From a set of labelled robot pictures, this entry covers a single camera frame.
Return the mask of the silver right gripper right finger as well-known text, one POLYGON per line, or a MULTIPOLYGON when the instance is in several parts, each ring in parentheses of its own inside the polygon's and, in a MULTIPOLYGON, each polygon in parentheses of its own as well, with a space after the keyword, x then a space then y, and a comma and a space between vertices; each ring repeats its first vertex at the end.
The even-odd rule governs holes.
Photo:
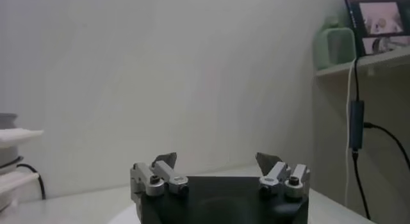
POLYGON ((305 164, 294 168, 278 156, 258 152, 257 164, 262 172, 259 178, 259 194, 269 198, 283 192, 288 198, 302 198, 309 195, 311 171, 305 164))

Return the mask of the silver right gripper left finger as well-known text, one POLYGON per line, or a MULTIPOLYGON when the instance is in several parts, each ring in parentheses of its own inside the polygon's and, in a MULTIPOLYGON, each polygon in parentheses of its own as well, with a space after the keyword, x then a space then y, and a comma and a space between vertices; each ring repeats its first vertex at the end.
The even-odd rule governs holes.
POLYGON ((158 155, 151 164, 135 163, 129 171, 131 199, 141 196, 160 197, 168 191, 177 197, 186 197, 189 193, 189 180, 185 175, 174 171, 177 153, 158 155))

